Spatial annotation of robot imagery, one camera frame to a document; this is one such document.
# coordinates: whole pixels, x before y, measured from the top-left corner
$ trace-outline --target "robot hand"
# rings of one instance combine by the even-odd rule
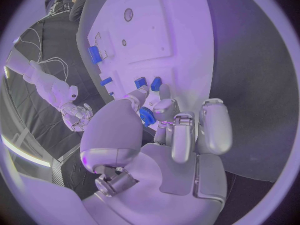
[[[71,131],[85,130],[93,112],[86,103],[84,107],[73,104],[78,96],[76,86],[69,86],[65,81],[43,72],[35,61],[30,61],[30,68],[24,73],[23,78],[28,83],[35,84],[38,94],[61,112],[64,123]]]

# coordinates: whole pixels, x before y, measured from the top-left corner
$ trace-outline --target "person's leg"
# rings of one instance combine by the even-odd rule
[[[71,9],[70,16],[69,16],[71,22],[79,22],[81,14],[84,9],[85,2],[86,0],[76,0],[76,2],[74,3]]]

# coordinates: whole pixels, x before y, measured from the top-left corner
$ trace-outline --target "circular hole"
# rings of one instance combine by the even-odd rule
[[[130,8],[127,8],[124,13],[125,20],[129,22],[131,21],[131,19],[133,19],[133,16],[134,16],[134,12]]]

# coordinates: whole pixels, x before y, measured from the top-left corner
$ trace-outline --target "blue component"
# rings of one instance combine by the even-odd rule
[[[153,82],[151,83],[151,90],[154,92],[159,92],[160,91],[160,86],[162,85],[162,79],[157,76],[154,78]]]
[[[102,81],[100,82],[100,84],[101,84],[101,86],[105,86],[106,84],[109,84],[109,83],[112,82],[112,81],[113,81],[113,79],[112,79],[111,77],[108,77],[108,78],[102,80]]]
[[[144,123],[144,126],[147,128],[149,125],[151,124],[155,124],[156,123],[156,119],[153,115],[153,112],[145,107],[145,106],[142,106],[139,110],[139,116],[140,118],[145,122]]]
[[[102,61],[99,50],[97,46],[91,46],[88,48],[91,60],[93,64],[97,64]]]
[[[144,78],[144,77],[141,77],[141,78],[135,80],[134,83],[135,83],[135,86],[137,89],[139,89],[143,85],[147,86],[147,81],[146,81],[146,78]]]

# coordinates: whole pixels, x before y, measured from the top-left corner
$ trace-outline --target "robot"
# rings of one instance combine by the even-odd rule
[[[122,224],[213,224],[224,207],[227,181],[218,155],[232,146],[232,126],[223,101],[207,99],[195,114],[180,111],[162,84],[152,114],[159,121],[153,143],[141,147],[143,123],[137,112],[149,95],[141,86],[101,108],[76,106],[76,86],[42,71],[15,48],[6,66],[35,84],[38,94],[62,113],[72,131],[84,131],[80,158],[95,180],[99,203]],[[93,212],[101,213],[94,205]]]

